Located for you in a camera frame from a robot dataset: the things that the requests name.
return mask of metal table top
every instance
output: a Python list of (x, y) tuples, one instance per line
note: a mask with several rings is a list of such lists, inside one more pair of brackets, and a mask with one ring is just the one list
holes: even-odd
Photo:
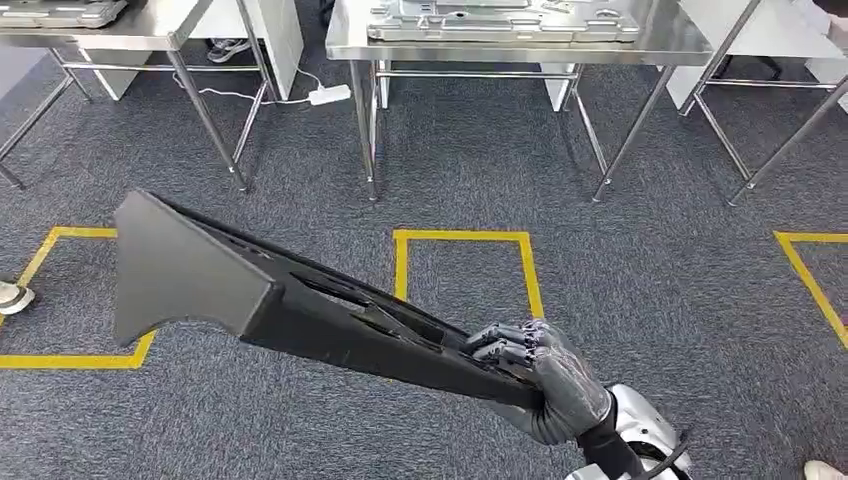
[(630, 0), (641, 31), (633, 43), (384, 42), (368, 38), (376, 0), (336, 0), (327, 32), (332, 60), (509, 63), (706, 64), (712, 47), (678, 0)]
[(131, 1), (104, 28), (0, 28), (0, 45), (175, 51), (182, 47), (212, 0)]

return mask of sneaker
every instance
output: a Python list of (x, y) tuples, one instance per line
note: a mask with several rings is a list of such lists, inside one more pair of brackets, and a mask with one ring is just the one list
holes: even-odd
[(846, 480), (848, 476), (824, 462), (813, 460), (804, 464), (804, 478), (806, 480)]
[(35, 299), (35, 293), (26, 287), (0, 282), (0, 315), (20, 312)]
[(244, 38), (219, 38), (212, 40), (212, 48), (206, 58), (212, 63), (226, 63), (233, 55), (250, 49), (250, 42)]

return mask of yellow tape marking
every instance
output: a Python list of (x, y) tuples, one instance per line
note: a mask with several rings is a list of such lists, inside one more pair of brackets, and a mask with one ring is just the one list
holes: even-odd
[(529, 233), (471, 230), (395, 230), (394, 239), (395, 297), (401, 300), (407, 299), (409, 288), (409, 240), (518, 242), (521, 249), (521, 266), (524, 270), (524, 283), (527, 286), (527, 298), (530, 300), (530, 314), (534, 318), (545, 316)]
[(836, 332), (836, 335), (842, 340), (842, 346), (848, 348), (848, 333), (846, 333), (845, 324), (842, 319), (833, 309), (827, 296), (822, 291), (813, 274), (804, 265), (801, 256), (792, 246), (792, 242), (818, 242), (818, 243), (848, 243), (848, 234), (845, 233), (802, 233), (802, 232), (774, 232), (777, 238), (777, 243), (783, 248), (783, 252), (789, 258), (789, 263), (798, 272), (801, 281), (807, 287), (807, 290), (813, 295), (813, 299), (818, 304), (828, 323)]
[[(22, 287), (29, 285), (32, 277), (47, 258), (47, 254), (61, 237), (117, 238), (117, 236), (118, 232), (114, 228), (53, 227), (18, 278), (18, 285)], [(3, 326), (3, 320), (3, 316), (0, 315), (0, 327)], [(141, 337), (132, 355), (0, 355), (0, 369), (137, 369), (144, 364), (155, 335), (156, 332), (150, 332)]]

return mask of robotic hand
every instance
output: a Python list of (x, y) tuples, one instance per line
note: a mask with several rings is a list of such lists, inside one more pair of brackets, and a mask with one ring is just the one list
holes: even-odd
[(566, 480), (689, 479), (687, 438), (639, 393), (604, 388), (564, 335), (532, 320), (494, 324), (468, 338), (466, 353), (536, 382), (545, 395), (538, 410), (491, 403), (519, 430), (545, 445), (576, 440), (587, 466)]

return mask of black cable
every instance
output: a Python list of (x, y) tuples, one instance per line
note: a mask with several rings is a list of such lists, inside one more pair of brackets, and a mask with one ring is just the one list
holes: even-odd
[(634, 478), (633, 480), (649, 480), (651, 478), (656, 477), (657, 475), (662, 473), (663, 470), (672, 466), (674, 464), (674, 462), (678, 458), (680, 458), (681, 455), (683, 455), (683, 453), (686, 451), (686, 448), (688, 446), (689, 446), (689, 431), (684, 430), (680, 434), (680, 443), (677, 445), (677, 448), (675, 448), (674, 451), (671, 452), (671, 455), (665, 457), (665, 460), (658, 463), (656, 467), (654, 467), (654, 468), (648, 470), (647, 472), (639, 475), (638, 477)]

